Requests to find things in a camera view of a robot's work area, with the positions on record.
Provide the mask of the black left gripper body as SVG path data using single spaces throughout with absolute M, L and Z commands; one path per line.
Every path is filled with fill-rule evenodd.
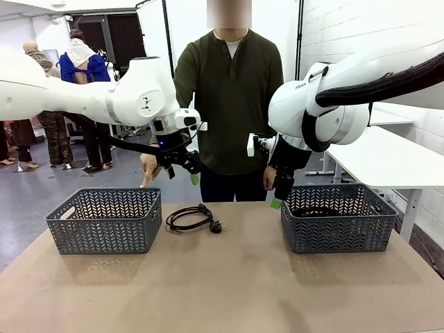
M 189 130 L 156 135 L 155 139 L 162 153 L 157 159 L 162 167 L 177 164 L 189 173 L 200 173 L 200 155 L 196 148 L 189 148 L 192 143 Z

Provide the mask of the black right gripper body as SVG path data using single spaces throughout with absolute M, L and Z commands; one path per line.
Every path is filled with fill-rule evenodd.
M 268 161 L 268 165 L 276 171 L 284 171 L 293 176 L 295 171 L 304 169 L 310 159 L 311 151 L 296 148 L 283 139 L 277 138 L 276 145 Z

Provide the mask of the person's left hand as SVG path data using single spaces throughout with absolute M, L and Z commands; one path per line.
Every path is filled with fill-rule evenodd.
M 263 177 L 263 185 L 264 185 L 264 189 L 266 191 L 272 191 L 274 186 L 274 180 L 276 177 L 277 171 L 271 167 L 271 166 L 267 166 L 264 170 L 264 177 Z

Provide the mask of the person's right hand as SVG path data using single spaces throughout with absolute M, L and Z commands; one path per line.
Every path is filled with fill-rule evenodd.
M 145 188 L 151 180 L 157 178 L 158 174 L 162 170 L 162 167 L 157 163 L 154 155 L 141 154 L 140 160 L 142 163 L 142 169 L 144 171 L 144 179 L 139 187 Z

